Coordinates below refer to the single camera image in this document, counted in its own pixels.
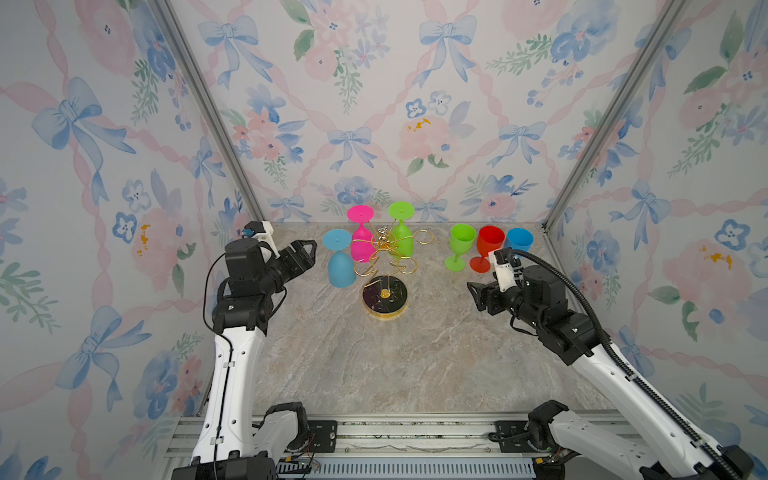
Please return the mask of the teal blue wine glass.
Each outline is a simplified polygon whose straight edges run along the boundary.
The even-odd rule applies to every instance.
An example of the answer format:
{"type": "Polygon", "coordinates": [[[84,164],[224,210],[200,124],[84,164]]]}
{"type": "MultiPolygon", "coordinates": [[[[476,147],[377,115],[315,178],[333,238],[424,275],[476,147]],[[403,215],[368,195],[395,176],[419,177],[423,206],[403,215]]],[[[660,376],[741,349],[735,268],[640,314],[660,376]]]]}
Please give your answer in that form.
{"type": "Polygon", "coordinates": [[[333,254],[328,263],[328,276],[332,286],[348,288],[355,283],[355,262],[347,253],[351,246],[352,235],[342,229],[333,229],[323,237],[323,245],[333,254]]]}

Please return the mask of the red wine glass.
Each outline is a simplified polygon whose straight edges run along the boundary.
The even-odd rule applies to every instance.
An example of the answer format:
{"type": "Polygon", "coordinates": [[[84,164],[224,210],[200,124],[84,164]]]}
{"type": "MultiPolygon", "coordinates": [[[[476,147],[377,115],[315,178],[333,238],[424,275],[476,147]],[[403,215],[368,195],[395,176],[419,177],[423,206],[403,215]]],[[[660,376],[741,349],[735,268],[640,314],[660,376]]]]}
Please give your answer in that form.
{"type": "Polygon", "coordinates": [[[505,232],[493,225],[482,227],[477,235],[478,255],[470,260],[470,268],[477,273],[486,273],[491,269],[489,255],[500,249],[505,242],[505,232]]]}

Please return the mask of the bright blue wine glass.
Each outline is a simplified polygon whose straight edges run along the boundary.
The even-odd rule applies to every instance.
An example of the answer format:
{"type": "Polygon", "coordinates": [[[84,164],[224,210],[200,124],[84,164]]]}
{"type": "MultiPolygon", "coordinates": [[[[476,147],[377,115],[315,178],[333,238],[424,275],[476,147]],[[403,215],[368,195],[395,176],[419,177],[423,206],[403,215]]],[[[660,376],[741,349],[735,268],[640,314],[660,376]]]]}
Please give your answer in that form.
{"type": "Polygon", "coordinates": [[[524,228],[512,228],[506,234],[505,247],[529,251],[535,241],[534,235],[524,228]]]}

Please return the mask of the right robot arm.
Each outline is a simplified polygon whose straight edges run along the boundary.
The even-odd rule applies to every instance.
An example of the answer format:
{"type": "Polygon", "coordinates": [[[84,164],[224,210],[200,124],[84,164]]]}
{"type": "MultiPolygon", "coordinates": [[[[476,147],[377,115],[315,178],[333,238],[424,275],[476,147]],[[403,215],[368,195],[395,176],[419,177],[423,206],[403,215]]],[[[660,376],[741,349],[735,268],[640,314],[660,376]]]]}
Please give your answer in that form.
{"type": "Polygon", "coordinates": [[[564,364],[595,386],[644,440],[643,445],[592,425],[550,400],[528,415],[537,448],[584,456],[622,479],[746,479],[750,455],[696,427],[628,363],[575,284],[548,263],[497,268],[495,281],[470,282],[479,311],[506,312],[528,325],[564,364]]]}

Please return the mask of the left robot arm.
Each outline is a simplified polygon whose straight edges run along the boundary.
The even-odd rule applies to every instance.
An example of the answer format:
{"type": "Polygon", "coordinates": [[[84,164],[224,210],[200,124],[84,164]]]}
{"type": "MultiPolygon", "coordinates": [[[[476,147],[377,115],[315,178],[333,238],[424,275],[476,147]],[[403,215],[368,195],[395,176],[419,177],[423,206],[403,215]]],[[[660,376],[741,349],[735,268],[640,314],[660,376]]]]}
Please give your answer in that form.
{"type": "Polygon", "coordinates": [[[272,406],[260,426],[253,425],[257,363],[271,318],[272,298],[286,294],[289,281],[310,270],[317,244],[295,240],[276,251],[258,236],[225,248],[228,276],[217,291],[210,325],[215,367],[209,405],[189,465],[175,479],[275,479],[287,450],[299,448],[309,430],[300,402],[272,406]]]}

